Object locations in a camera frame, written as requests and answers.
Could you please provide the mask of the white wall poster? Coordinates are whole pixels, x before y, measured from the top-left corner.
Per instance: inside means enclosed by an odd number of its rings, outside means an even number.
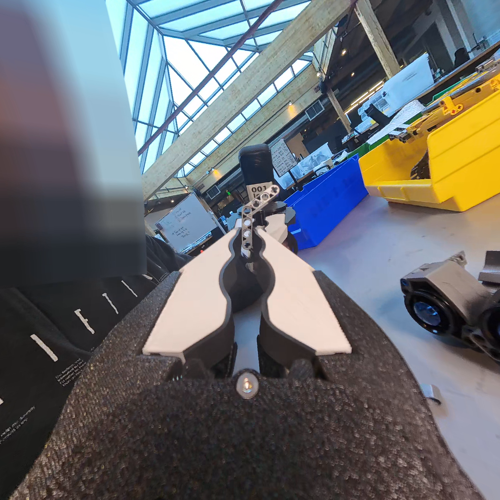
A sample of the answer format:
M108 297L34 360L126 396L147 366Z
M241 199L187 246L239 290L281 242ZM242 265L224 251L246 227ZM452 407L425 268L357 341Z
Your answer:
M284 139L278 140L270 147L272 165L277 176L280 178L297 165L297 160Z

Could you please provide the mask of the grey angled brick beam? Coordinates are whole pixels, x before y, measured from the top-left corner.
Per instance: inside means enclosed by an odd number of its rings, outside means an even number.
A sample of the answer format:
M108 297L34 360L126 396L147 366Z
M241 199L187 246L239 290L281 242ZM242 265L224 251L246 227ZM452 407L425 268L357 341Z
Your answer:
M257 194L241 210L241 255L250 261L253 256L253 225L266 225L266 207L279 195L280 187L272 184Z

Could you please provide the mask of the dark grey short brick beam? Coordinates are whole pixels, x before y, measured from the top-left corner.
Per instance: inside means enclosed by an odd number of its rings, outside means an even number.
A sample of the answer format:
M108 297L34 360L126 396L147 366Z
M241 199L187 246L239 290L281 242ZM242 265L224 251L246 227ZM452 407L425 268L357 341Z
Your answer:
M422 391L422 394L424 397L432 402L434 402L436 405L441 406L442 405L442 395L441 391L439 388L434 385L434 384L420 384L420 389Z

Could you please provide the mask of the white plastic storage crate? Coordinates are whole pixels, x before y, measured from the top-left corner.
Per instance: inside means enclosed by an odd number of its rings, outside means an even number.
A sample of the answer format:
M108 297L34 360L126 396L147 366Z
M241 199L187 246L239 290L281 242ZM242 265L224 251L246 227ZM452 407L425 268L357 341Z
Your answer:
M396 111L433 85L429 54L424 53L385 82L382 95L391 110Z

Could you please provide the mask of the person's black printed clothing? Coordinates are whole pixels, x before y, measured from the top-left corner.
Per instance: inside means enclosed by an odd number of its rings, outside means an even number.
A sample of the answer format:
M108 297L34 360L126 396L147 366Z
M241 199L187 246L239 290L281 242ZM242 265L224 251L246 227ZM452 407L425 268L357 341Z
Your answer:
M93 352L192 260L149 235L146 255L145 274L1 288L1 499L40 455Z

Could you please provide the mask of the blue storage bin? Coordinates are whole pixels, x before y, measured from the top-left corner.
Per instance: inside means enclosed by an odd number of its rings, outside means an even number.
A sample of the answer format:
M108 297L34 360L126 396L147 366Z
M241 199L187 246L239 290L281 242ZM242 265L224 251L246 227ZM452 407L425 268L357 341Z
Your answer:
M285 203L296 212L289 231L298 249L318 246L366 196L356 154L288 197Z

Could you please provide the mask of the grey toy brick wing assembly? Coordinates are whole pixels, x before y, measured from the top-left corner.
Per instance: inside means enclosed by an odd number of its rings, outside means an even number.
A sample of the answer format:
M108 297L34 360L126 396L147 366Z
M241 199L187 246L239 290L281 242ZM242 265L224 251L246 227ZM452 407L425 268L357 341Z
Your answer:
M418 325L434 335L461 341L462 328L477 324L499 290L499 251L485 253L478 278L466 270L465 252L459 252L421 265L401 278L400 285L405 308Z

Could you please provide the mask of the yellow storage bin with ledge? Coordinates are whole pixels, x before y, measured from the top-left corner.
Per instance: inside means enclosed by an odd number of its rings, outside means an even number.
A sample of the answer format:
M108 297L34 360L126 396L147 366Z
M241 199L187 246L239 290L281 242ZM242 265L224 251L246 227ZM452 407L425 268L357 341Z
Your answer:
M359 159L368 193L466 211L499 194L499 86L424 138L387 140Z

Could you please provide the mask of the white whiteboard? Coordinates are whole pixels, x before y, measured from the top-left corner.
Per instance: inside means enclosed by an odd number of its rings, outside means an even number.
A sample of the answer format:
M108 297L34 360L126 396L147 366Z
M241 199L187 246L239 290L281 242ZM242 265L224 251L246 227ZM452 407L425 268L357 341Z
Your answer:
M201 199L191 193L155 223L155 227L178 253L203 239L218 222Z

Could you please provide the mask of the person's left forearm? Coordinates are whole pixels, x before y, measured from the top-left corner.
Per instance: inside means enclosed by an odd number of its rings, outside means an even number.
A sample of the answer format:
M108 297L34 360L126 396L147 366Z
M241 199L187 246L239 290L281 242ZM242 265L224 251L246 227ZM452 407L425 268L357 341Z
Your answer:
M245 266L230 270L227 291L234 314L254 304L263 293L256 275Z

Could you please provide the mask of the wooden pillar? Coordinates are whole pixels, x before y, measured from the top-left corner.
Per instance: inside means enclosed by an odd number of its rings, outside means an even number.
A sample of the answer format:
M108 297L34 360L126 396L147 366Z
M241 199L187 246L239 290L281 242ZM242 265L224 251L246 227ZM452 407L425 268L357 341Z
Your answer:
M375 15L370 1L355 1L354 11L362 25L387 79L393 78L401 70L396 55Z
M334 95L334 91L331 89L327 89L327 97L332 104L335 112L337 113L339 120L341 121L342 125L344 126L347 134L349 134L352 131L351 128L351 123L347 117L347 115L344 113L341 104L339 103L337 97Z

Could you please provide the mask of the white foam sheet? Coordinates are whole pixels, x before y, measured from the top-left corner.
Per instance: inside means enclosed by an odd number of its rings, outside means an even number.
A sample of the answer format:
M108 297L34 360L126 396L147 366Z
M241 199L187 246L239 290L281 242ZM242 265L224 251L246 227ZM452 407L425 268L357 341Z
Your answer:
M400 111L391 117L391 121L388 125L372 135L366 142L371 146L389 135L395 128L407 128L409 124L415 120L415 116L421 114L423 110L424 105L417 99L405 104Z

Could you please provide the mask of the grey desk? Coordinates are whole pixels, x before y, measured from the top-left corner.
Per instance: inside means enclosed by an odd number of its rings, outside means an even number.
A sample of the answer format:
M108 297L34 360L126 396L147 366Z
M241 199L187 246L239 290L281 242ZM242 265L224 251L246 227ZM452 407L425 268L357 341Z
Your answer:
M472 215L362 201L318 247L302 251L336 284L321 284L354 342L323 365L328 378L272 378L254 460L256 499L499 499L499 367L423 331L404 311L398 279L459 247L499 243L498 197ZM442 405L420 384L434 384Z

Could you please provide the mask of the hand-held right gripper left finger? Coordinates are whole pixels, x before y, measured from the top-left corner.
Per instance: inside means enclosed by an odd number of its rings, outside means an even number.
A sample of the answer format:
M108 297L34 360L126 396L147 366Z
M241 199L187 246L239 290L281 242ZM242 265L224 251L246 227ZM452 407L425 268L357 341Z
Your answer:
M141 353L198 360L217 378L233 375L240 229L233 229L180 271Z

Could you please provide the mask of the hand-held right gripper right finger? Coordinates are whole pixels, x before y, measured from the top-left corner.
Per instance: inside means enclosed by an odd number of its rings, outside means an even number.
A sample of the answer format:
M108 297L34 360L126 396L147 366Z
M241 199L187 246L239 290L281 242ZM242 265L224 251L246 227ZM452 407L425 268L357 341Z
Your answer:
M321 358L351 354L352 346L315 270L263 229L255 231L253 266L262 290L260 375L328 379Z

